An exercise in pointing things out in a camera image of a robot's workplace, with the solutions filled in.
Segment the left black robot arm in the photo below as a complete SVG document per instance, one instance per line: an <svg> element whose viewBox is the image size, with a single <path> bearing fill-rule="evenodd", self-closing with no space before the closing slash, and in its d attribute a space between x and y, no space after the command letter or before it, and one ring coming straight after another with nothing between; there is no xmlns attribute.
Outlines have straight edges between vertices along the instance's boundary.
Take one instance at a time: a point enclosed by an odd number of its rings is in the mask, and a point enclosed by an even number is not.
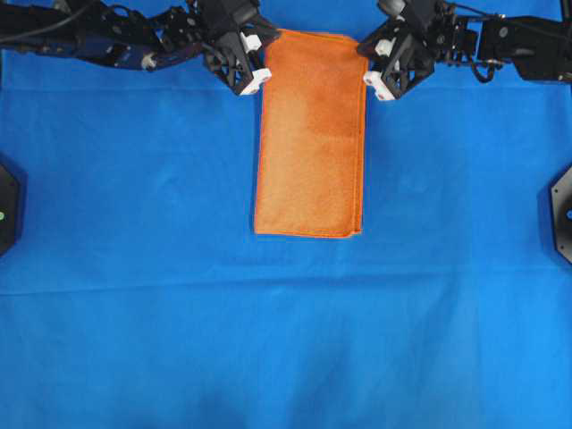
<svg viewBox="0 0 572 429"><path fill-rule="evenodd" d="M271 79L262 57L280 36L258 1L188 1L152 17L104 1L1 3L3 49L146 72L201 57L237 96Z"/></svg>

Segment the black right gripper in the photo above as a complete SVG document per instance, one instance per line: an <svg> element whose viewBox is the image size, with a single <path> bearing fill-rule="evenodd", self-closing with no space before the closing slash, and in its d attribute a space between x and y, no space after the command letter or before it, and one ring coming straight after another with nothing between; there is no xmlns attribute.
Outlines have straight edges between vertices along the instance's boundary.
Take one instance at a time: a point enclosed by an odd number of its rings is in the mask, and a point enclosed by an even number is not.
<svg viewBox="0 0 572 429"><path fill-rule="evenodd" d="M363 81L379 101L398 100L434 73L437 63L458 66L456 7L447 1L379 1L387 16L359 42L370 68Z"/></svg>

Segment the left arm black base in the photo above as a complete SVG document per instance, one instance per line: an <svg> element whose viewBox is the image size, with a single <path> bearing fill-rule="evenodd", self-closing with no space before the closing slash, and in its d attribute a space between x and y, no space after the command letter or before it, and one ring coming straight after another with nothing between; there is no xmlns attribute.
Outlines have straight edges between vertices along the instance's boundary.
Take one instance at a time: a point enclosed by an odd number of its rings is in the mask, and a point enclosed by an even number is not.
<svg viewBox="0 0 572 429"><path fill-rule="evenodd" d="M1 162L1 256L3 257L21 238L25 180L21 173L6 161Z"/></svg>

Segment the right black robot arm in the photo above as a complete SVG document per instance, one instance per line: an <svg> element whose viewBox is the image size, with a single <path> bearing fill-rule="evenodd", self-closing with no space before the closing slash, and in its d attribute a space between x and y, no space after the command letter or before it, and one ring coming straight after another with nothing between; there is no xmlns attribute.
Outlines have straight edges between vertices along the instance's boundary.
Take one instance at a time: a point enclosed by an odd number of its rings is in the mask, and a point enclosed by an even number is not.
<svg viewBox="0 0 572 429"><path fill-rule="evenodd" d="M449 1L380 1L386 21L357 44L371 69L365 84L380 101L402 98L430 77L434 67L468 67L486 84L511 64L521 80L571 81L571 3L562 19L508 17Z"/></svg>

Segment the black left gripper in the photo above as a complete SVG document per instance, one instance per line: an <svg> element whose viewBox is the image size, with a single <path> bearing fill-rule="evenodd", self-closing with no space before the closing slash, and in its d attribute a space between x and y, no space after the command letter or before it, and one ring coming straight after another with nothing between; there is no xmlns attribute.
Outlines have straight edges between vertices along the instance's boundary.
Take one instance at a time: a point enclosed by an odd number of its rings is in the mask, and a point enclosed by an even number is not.
<svg viewBox="0 0 572 429"><path fill-rule="evenodd" d="M280 38L280 31L250 0L188 1L198 16L204 65L233 94L256 94L272 78L264 66L265 50Z"/></svg>

